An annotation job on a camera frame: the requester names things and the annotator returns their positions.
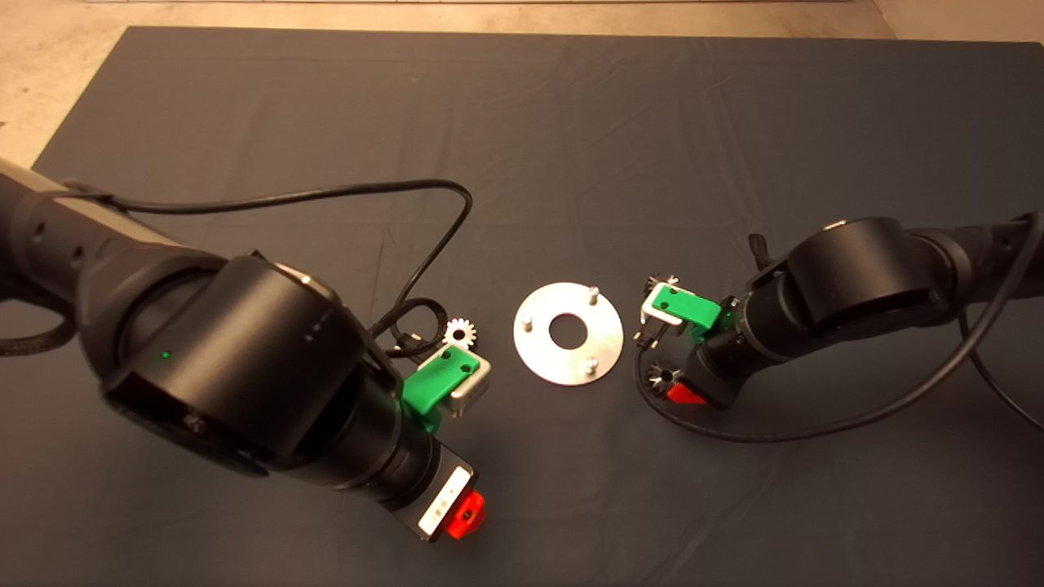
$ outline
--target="metal gear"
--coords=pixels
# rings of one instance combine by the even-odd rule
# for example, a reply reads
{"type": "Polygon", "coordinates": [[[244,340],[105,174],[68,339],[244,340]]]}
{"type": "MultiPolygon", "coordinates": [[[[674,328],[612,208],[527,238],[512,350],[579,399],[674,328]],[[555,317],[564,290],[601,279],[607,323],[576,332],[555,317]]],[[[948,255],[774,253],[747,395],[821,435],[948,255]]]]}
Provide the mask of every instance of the metal gear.
{"type": "Polygon", "coordinates": [[[478,330],[470,321],[455,318],[446,324],[444,343],[468,350],[475,346],[475,338],[478,338],[478,330]]]}
{"type": "Polygon", "coordinates": [[[654,361],[645,371],[649,388],[658,396],[665,395],[678,382],[682,370],[666,362],[654,361]]]}
{"type": "Polygon", "coordinates": [[[678,285],[678,278],[673,275],[665,274],[654,274],[645,280],[645,297],[647,298],[649,294],[652,292],[652,288],[660,282],[664,282],[667,285],[678,285]]]}

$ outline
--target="table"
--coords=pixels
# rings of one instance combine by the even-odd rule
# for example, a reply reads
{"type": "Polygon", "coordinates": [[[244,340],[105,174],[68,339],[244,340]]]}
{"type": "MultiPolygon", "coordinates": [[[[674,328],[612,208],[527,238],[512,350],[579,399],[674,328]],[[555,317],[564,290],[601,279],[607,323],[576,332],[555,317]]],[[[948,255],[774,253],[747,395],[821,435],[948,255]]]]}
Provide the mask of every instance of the table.
{"type": "MultiPolygon", "coordinates": [[[[494,365],[491,392],[441,433],[480,471],[489,518],[425,545],[360,498],[221,470],[110,413],[70,345],[0,362],[0,583],[1039,585],[1044,438],[970,368],[865,429],[743,446],[649,410],[630,348],[594,384],[544,382],[511,323],[532,289],[574,281],[633,332],[649,272],[740,290],[753,231],[780,254],[838,218],[1040,209],[1042,103],[1036,44],[132,28],[38,170],[157,201],[431,175],[475,193],[417,292],[475,322],[494,365]]],[[[307,268],[366,322],[456,206],[431,193],[147,221],[307,268]]],[[[983,347],[1037,414],[1042,318],[1014,303],[983,347]]],[[[756,377],[715,422],[876,406],[956,339],[835,347],[756,377]]]]}

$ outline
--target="green 3d-printed part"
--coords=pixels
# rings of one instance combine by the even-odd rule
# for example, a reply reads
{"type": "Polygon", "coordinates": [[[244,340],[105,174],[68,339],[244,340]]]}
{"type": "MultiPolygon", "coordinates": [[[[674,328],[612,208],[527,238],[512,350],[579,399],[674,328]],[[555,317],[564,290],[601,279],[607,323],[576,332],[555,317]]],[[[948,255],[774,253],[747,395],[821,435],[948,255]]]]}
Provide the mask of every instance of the green 3d-printed part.
{"type": "Polygon", "coordinates": [[[425,429],[434,432],[442,422],[435,409],[446,396],[478,370],[479,361],[456,347],[446,347],[441,355],[410,375],[402,389],[402,399],[421,417],[425,429]]]}
{"type": "Polygon", "coordinates": [[[692,324],[692,337],[698,338],[714,326],[721,306],[677,287],[662,287],[652,307],[692,324]]]}

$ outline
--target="concrete floor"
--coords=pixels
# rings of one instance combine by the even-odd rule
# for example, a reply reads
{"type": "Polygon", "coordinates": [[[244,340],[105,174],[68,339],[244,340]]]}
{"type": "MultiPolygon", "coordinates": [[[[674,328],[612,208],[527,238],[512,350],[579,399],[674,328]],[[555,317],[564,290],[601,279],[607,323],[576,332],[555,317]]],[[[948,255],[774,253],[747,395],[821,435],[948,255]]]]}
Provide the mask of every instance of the concrete floor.
{"type": "Polygon", "coordinates": [[[476,5],[0,0],[0,24],[4,30],[0,157],[31,165],[128,25],[1040,41],[1044,2],[476,5]]]}

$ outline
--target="white label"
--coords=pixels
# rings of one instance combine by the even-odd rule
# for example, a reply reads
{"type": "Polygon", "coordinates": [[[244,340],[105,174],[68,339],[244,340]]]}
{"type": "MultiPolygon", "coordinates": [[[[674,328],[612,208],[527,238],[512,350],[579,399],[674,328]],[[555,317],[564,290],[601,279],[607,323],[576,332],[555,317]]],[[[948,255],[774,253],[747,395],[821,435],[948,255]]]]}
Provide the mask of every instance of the white label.
{"type": "Polygon", "coordinates": [[[428,506],[428,511],[421,516],[421,521],[417,523],[424,531],[424,534],[431,536],[435,529],[438,527],[440,522],[449,513],[450,508],[453,507],[453,502],[456,501],[457,496],[464,491],[464,488],[468,485],[468,480],[471,479],[471,473],[467,471],[464,467],[457,467],[450,478],[446,480],[446,485],[443,486],[442,491],[435,496],[435,499],[428,506]]]}

